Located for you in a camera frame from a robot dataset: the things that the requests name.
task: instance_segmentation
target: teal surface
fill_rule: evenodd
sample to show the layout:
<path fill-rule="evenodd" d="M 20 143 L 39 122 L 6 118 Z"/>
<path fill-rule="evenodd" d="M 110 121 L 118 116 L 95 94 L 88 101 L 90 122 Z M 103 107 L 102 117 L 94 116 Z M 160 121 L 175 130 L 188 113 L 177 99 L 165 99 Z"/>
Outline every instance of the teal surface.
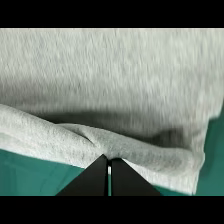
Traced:
<path fill-rule="evenodd" d="M 205 143 L 205 164 L 200 172 L 196 195 L 224 196 L 224 113 L 209 123 Z M 83 169 L 29 158 L 0 150 L 0 196 L 53 196 Z M 109 195 L 111 180 L 109 178 Z M 180 196 L 161 187 L 163 195 Z"/>

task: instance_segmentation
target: teal background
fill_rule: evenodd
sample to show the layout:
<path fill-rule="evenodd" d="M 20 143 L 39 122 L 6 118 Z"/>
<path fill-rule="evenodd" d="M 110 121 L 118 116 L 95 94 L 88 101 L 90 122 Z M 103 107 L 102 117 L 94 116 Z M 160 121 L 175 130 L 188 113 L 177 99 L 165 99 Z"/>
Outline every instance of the teal background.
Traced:
<path fill-rule="evenodd" d="M 205 142 L 205 164 L 200 172 L 196 195 L 224 196 L 224 111 L 210 121 Z M 56 195 L 83 169 L 38 160 L 0 150 L 0 196 Z M 163 195 L 182 196 L 157 187 Z"/>

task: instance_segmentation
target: wrinkled cloth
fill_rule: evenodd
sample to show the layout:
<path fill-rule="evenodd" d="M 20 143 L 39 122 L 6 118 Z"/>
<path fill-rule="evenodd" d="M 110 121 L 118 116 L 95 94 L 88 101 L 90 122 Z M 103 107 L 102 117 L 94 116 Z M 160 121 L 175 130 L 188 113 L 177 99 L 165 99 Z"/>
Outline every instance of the wrinkled cloth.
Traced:
<path fill-rule="evenodd" d="M 0 148 L 195 193 L 223 61 L 224 29 L 0 29 Z"/>

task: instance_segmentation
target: cloth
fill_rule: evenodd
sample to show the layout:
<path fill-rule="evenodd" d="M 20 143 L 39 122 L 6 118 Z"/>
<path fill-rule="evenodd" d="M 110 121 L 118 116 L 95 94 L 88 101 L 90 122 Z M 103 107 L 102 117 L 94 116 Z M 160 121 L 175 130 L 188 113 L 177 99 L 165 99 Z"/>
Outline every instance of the cloth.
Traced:
<path fill-rule="evenodd" d="M 195 193 L 223 59 L 224 29 L 0 29 L 0 148 Z"/>

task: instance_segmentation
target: black bar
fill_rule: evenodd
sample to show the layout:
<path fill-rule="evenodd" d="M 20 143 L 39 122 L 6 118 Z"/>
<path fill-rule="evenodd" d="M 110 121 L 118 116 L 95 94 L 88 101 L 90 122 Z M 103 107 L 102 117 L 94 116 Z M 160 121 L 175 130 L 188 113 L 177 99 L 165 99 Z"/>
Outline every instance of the black bar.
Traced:
<path fill-rule="evenodd" d="M 112 196 L 162 196 L 122 159 L 111 160 Z"/>
<path fill-rule="evenodd" d="M 100 156 L 57 196 L 108 196 L 108 160 Z"/>

